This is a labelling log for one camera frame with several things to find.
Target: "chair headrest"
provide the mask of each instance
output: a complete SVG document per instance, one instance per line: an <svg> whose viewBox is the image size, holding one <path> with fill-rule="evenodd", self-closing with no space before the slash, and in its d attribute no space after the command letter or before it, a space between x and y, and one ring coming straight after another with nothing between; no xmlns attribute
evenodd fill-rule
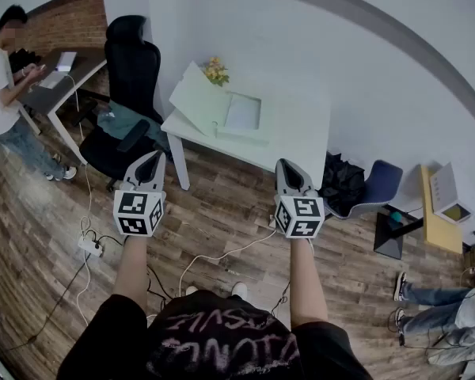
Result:
<svg viewBox="0 0 475 380"><path fill-rule="evenodd" d="M122 44L144 44L143 25L146 18L143 16L122 16L115 19L105 32L108 41Z"/></svg>

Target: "black office chair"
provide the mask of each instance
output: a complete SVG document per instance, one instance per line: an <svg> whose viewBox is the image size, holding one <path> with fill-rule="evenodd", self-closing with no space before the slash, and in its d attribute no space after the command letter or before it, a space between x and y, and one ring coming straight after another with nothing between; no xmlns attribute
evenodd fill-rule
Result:
<svg viewBox="0 0 475 380"><path fill-rule="evenodd" d="M153 95L160 70L160 51L143 41L142 16L123 16L108 27L105 57L108 60L109 93L111 100L162 124L163 119L153 108ZM113 138L97 126L92 112L96 101L90 101L74 120L77 126L87 118L95 128L85 138L79 150L88 163L111 177L107 185L112 192L116 181L125 177L127 168L137 159L154 150L154 141L147 138L150 125L139 121L123 140Z"/></svg>

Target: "black sleeve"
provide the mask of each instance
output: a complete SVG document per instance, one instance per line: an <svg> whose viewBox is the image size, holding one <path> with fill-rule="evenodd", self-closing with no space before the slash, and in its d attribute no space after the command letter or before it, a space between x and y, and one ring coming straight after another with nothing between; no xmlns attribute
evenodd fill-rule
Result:
<svg viewBox="0 0 475 380"><path fill-rule="evenodd" d="M371 379L354 356L342 328L328 322L310 322L294 328L292 333L297 338L306 378Z"/></svg>
<svg viewBox="0 0 475 380"><path fill-rule="evenodd" d="M141 307L128 297L112 295L63 360L57 379L142 378L146 331Z"/></svg>

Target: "black t-shirt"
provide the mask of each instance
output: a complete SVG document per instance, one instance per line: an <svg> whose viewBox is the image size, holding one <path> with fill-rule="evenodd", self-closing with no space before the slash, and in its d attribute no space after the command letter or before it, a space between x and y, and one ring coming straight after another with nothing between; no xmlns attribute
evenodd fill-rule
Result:
<svg viewBox="0 0 475 380"><path fill-rule="evenodd" d="M371 379L343 329L313 322L290 332L210 291L175 298L148 329L135 302L111 296L63 361L65 378Z"/></svg>

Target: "blue jeans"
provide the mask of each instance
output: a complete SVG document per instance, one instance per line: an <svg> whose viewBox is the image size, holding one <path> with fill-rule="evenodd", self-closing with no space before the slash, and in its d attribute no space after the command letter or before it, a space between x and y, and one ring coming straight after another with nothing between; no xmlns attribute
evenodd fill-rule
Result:
<svg viewBox="0 0 475 380"><path fill-rule="evenodd" d="M403 318L401 320L403 333L412 335L425 333L430 329L442 329L445 333L454 331L457 329L455 321L459 306L470 290L469 288L424 289L405 283L402 292L405 301L433 307L418 313L415 317Z"/></svg>
<svg viewBox="0 0 475 380"><path fill-rule="evenodd" d="M65 168L44 149L23 117L0 135L0 143L18 154L26 165L35 167L44 174L51 174L56 179L63 179Z"/></svg>

